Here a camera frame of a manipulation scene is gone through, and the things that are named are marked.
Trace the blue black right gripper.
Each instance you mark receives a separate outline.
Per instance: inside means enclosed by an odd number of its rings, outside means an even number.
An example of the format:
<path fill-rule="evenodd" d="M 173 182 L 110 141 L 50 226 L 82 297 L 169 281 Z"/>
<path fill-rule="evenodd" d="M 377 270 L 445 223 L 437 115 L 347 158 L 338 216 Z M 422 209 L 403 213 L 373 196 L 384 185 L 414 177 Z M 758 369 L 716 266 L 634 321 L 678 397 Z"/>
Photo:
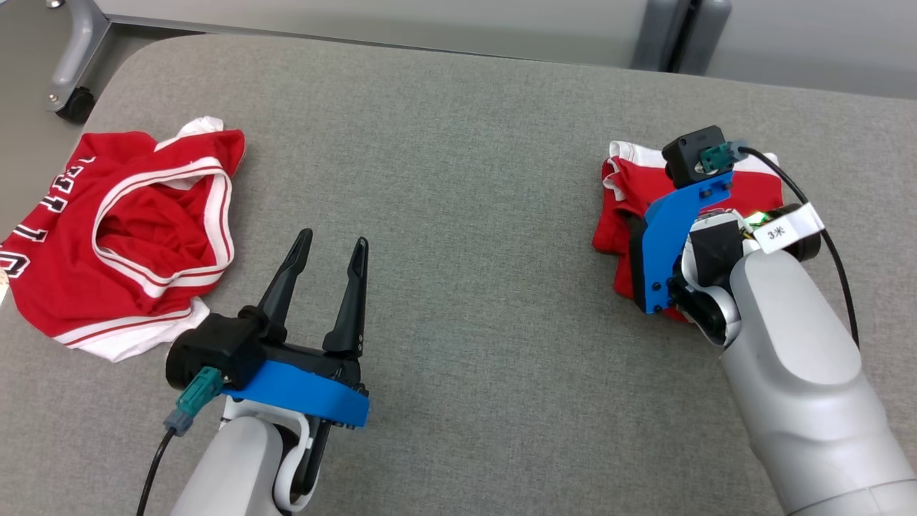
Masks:
<path fill-rule="evenodd" d="M 630 239 L 633 300 L 646 314 L 677 307 L 688 316 L 734 316 L 728 287 L 736 264 L 736 215 L 705 214 L 729 199 L 733 170 L 675 173 L 679 187 L 646 210 Z"/>

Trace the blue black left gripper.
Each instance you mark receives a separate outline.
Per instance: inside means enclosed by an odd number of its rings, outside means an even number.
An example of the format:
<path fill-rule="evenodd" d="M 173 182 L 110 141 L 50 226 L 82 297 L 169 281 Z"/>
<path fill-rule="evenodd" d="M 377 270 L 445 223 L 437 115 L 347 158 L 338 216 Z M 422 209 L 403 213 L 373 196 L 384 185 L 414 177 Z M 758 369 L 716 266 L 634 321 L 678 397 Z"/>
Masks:
<path fill-rule="evenodd" d="M 265 320 L 263 338 L 285 338 L 285 322 L 299 274 L 307 265 L 312 230 L 302 229 L 259 301 Z M 370 412 L 369 392 L 361 379 L 369 242 L 357 239 L 347 266 L 347 285 L 333 329 L 323 350 L 264 346 L 267 359 L 242 389 L 225 386 L 223 395 L 325 419 L 337 426 L 363 428 Z"/>

